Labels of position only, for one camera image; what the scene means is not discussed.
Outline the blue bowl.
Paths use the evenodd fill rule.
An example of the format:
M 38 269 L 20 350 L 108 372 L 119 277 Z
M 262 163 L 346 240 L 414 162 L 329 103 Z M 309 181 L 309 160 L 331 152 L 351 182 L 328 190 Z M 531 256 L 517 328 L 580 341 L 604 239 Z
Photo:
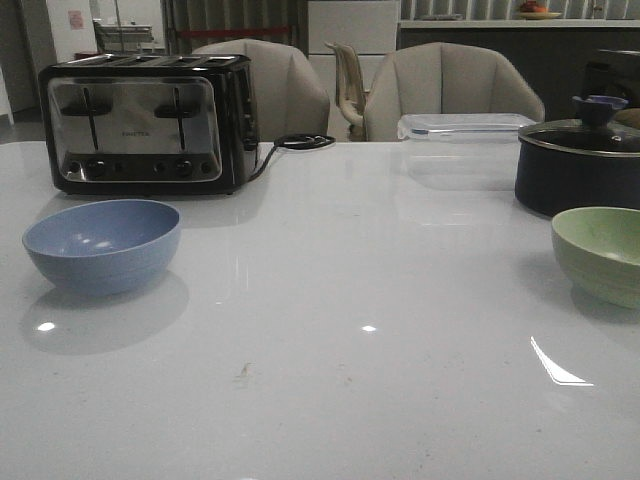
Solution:
M 56 287 L 106 296 L 145 286 L 167 269 L 181 214 L 154 200 L 114 199 L 71 207 L 30 226 L 22 243 Z

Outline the green bowl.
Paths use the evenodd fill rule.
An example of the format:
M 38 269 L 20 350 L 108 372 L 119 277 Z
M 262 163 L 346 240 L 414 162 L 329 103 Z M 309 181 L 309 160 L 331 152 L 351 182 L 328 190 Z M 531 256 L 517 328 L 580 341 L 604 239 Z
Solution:
M 608 303 L 639 307 L 639 211 L 592 206 L 551 220 L 552 245 L 573 284 Z

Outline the beige upholstered chair left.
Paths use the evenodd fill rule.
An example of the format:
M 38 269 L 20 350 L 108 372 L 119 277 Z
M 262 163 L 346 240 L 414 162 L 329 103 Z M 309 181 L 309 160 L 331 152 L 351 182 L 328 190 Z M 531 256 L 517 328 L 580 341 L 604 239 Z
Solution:
M 260 140 L 328 131 L 330 99 L 307 57 L 286 44 L 239 39 L 209 44 L 195 54 L 241 54 L 250 59 Z

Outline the beige upholstered chair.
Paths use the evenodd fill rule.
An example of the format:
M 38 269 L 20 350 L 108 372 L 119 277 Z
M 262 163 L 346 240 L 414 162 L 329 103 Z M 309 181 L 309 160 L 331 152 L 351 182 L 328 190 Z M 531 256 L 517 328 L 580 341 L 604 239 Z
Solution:
M 545 107 L 516 67 L 494 50 L 434 42 L 387 54 L 364 109 L 366 138 L 396 141 L 406 114 L 514 113 L 541 122 Z
M 260 140 L 328 131 L 330 99 L 307 57 L 286 44 L 239 39 L 209 44 L 195 54 L 241 54 L 250 59 Z

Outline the beige plastic chair background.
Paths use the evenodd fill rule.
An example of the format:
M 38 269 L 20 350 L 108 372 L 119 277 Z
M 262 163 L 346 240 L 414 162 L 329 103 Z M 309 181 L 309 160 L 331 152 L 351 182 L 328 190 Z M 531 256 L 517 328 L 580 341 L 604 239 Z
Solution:
M 335 56 L 335 104 L 349 123 L 349 139 L 365 141 L 367 135 L 363 114 L 367 93 L 356 51 L 352 46 L 338 42 L 325 42 L 325 46 Z

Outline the clear plastic food container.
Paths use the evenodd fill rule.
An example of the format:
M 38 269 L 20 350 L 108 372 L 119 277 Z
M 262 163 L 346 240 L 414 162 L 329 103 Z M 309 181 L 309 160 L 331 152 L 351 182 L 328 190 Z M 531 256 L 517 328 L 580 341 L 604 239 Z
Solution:
M 397 136 L 407 171 L 436 190 L 509 191 L 518 131 L 535 123 L 516 113 L 405 114 Z

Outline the beige upholstered chair right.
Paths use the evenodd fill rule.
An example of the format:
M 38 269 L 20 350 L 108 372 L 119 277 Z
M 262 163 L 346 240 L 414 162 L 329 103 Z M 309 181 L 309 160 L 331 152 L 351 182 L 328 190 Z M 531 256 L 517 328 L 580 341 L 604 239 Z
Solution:
M 387 54 L 364 109 L 366 138 L 396 141 L 406 114 L 514 113 L 541 122 L 545 107 L 516 67 L 494 50 L 434 42 Z

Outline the white cabinet background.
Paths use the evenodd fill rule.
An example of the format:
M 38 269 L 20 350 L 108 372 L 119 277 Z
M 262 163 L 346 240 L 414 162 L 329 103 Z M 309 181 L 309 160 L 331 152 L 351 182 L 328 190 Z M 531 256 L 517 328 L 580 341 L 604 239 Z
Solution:
M 370 88 L 384 56 L 396 49 L 398 1 L 310 1 L 308 3 L 308 58 L 327 89 L 335 95 L 335 54 L 327 46 L 354 48 Z

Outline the dark blue cooking pot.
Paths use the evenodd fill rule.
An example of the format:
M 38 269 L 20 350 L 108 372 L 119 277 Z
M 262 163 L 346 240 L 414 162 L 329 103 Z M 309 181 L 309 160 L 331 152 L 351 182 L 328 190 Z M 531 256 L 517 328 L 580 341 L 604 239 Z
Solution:
M 564 210 L 639 207 L 639 154 L 571 153 L 523 141 L 514 187 L 526 208 L 552 217 Z

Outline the black chrome four-slot toaster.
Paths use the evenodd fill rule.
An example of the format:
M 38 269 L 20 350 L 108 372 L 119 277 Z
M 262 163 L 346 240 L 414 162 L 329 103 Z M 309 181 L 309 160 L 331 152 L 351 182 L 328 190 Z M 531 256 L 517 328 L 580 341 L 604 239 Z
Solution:
M 257 169 L 245 55 L 101 54 L 44 68 L 39 91 L 65 193 L 219 194 Z

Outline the metal cart background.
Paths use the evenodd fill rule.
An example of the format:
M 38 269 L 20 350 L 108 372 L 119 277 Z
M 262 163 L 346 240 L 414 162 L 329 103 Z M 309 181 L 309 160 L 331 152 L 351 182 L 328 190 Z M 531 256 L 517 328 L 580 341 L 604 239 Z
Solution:
M 97 49 L 101 53 L 144 52 L 164 48 L 164 38 L 150 24 L 105 23 L 92 20 Z

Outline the dark kitchen counter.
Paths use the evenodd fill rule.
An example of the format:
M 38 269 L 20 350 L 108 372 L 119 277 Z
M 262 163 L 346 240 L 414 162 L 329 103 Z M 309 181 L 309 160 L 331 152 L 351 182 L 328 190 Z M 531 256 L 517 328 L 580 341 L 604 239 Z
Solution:
M 462 20 L 400 22 L 397 47 L 431 42 L 478 46 L 507 57 L 538 94 L 546 118 L 573 115 L 571 97 L 599 49 L 639 49 L 637 20 Z

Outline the fruit plate on counter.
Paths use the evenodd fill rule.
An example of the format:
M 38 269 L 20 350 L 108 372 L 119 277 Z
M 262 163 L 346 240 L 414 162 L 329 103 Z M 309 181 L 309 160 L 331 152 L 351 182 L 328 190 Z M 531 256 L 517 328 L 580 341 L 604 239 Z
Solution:
M 552 12 L 535 0 L 523 1 L 516 8 L 516 17 L 522 20 L 552 20 L 562 16 L 561 12 Z

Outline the black appliance far right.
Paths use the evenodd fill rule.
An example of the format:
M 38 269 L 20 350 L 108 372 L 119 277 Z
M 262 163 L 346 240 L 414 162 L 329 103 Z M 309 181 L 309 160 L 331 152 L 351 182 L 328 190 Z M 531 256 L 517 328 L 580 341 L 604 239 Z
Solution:
M 615 96 L 639 107 L 639 52 L 599 49 L 587 61 L 580 95 Z

